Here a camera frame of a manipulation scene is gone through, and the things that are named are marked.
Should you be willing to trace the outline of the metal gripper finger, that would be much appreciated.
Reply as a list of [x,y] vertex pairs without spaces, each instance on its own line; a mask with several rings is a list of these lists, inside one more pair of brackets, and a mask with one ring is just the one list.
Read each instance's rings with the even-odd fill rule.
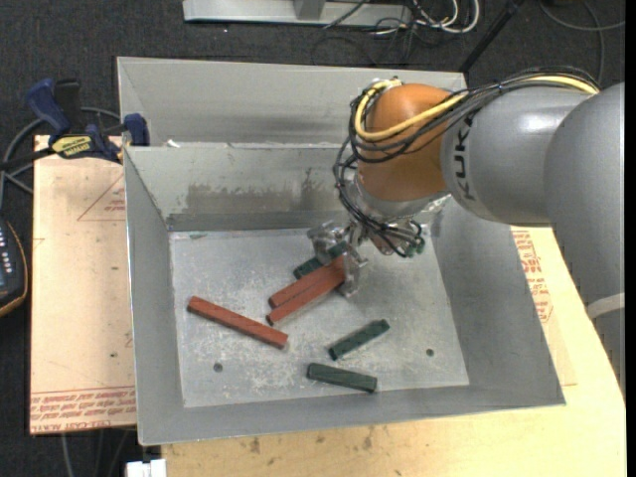
[[347,251],[343,256],[344,282],[338,288],[339,293],[345,298],[356,294],[359,290],[363,269],[369,261],[360,256],[355,250]]
[[345,229],[334,221],[310,228],[307,236],[312,242],[315,257],[322,265],[328,265],[345,251]]

